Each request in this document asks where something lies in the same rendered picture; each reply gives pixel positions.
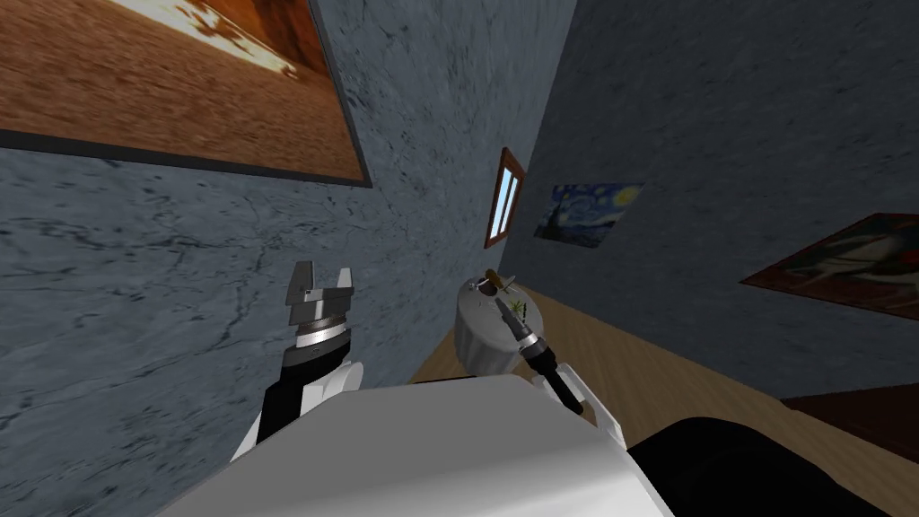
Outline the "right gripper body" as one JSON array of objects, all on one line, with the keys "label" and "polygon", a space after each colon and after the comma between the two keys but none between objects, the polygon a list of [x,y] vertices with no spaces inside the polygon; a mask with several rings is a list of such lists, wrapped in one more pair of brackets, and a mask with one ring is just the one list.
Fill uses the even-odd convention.
[{"label": "right gripper body", "polygon": [[518,345],[534,345],[537,342],[537,335],[516,316],[516,313],[501,298],[495,298],[494,302],[503,322],[511,331]]}]

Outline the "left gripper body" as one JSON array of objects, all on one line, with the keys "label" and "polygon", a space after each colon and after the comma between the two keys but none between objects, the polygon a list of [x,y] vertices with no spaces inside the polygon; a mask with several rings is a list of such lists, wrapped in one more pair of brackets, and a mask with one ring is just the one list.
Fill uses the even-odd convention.
[{"label": "left gripper body", "polygon": [[285,299],[285,304],[290,306],[288,324],[300,326],[343,316],[351,309],[353,294],[353,287],[322,288],[288,294]]}]

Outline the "white round table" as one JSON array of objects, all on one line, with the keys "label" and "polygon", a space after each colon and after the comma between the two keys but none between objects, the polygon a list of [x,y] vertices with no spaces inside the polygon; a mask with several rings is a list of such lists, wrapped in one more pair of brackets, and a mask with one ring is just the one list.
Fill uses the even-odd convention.
[{"label": "white round table", "polygon": [[454,325],[456,356],[469,375],[507,374],[521,361],[518,339],[503,321],[497,301],[536,334],[544,334],[537,303],[514,284],[512,276],[499,276],[493,269],[472,276],[459,289]]}]

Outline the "brown framed window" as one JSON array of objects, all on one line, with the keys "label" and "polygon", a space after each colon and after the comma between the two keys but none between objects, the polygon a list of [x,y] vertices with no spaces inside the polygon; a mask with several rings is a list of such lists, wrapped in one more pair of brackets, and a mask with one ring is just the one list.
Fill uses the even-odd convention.
[{"label": "brown framed window", "polygon": [[509,232],[525,179],[525,170],[508,147],[504,147],[498,165],[485,240],[485,249],[494,246]]}]

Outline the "blue night sky picture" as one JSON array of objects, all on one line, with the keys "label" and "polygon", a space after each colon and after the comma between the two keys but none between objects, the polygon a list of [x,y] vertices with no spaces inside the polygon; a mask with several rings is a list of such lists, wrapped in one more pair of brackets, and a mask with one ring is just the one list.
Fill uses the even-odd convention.
[{"label": "blue night sky picture", "polygon": [[534,236],[597,249],[643,187],[642,182],[554,186]]}]

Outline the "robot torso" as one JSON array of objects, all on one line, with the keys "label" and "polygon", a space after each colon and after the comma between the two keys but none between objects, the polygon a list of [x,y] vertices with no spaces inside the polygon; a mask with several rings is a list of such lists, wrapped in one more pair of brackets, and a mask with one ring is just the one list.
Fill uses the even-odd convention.
[{"label": "robot torso", "polygon": [[156,517],[673,517],[626,450],[515,375],[339,393]]}]

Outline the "dark brown furniture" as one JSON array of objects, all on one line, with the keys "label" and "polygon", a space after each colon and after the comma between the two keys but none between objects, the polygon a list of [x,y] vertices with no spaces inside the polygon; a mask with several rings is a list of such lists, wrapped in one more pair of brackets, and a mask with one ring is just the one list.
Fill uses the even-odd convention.
[{"label": "dark brown furniture", "polygon": [[782,403],[919,465],[919,383],[787,398]]}]

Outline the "orange landscape wall picture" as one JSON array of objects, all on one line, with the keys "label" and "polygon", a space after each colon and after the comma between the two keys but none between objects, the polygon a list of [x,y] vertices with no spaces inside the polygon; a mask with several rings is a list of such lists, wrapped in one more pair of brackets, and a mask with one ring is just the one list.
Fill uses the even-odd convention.
[{"label": "orange landscape wall picture", "polygon": [[0,0],[0,147],[372,184],[319,0]]}]

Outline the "red framed wall picture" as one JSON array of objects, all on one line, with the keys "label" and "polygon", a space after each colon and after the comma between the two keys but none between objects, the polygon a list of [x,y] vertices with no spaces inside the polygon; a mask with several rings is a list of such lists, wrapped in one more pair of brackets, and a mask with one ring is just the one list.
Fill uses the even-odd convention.
[{"label": "red framed wall picture", "polygon": [[870,215],[741,283],[919,321],[919,215]]}]

